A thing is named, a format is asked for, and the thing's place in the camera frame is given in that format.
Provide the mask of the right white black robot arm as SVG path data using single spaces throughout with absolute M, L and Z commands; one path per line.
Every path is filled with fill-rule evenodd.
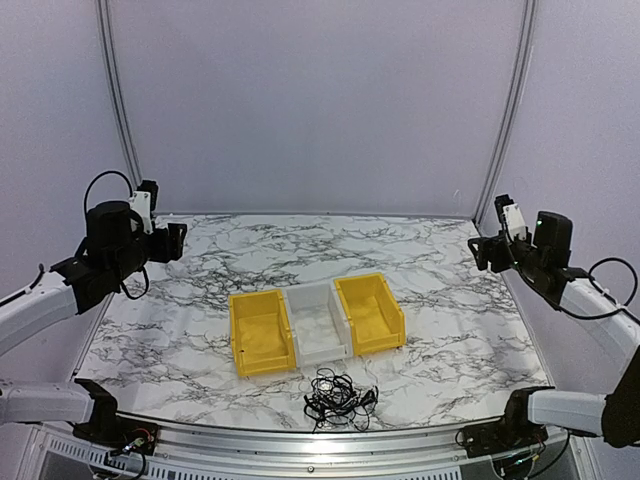
M 528 229 L 517 204 L 498 209 L 501 224 L 493 237 L 467 245 L 479 270 L 512 270 L 553 310 L 582 325 L 616 364 L 618 379 L 608 394 L 532 387 L 514 391 L 498 421 L 495 438 L 515 448 L 534 428 L 557 426 L 599 437 L 614 448 L 639 444 L 639 319 L 613 299 L 593 275 L 569 264 L 572 221 L 541 211 Z

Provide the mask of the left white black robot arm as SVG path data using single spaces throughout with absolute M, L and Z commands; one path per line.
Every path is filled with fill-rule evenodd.
M 107 201 L 85 213 L 86 236 L 76 253 L 41 269 L 36 280 L 1 301 L 1 351 L 8 353 L 49 327 L 80 316 L 111 294 L 127 294 L 126 279 L 145 274 L 149 262 L 181 258 L 187 227 L 159 228 L 147 198 Z M 106 445 L 125 438 L 115 398 L 92 381 L 1 383 L 1 421 L 86 423 Z

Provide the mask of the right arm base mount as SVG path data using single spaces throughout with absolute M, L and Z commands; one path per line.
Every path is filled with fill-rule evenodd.
M 469 458 L 541 445 L 548 439 L 547 429 L 528 419 L 528 405 L 531 395 L 542 390 L 549 390 L 549 387 L 513 391 L 497 420 L 461 428 L 456 434 L 456 443 L 465 449 Z

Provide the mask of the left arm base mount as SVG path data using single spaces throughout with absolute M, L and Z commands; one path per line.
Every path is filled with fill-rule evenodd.
M 121 416 L 116 398 L 93 380 L 75 379 L 74 383 L 94 401 L 88 420 L 71 423 L 75 437 L 109 447 L 114 455 L 154 453 L 159 432 L 156 423 Z

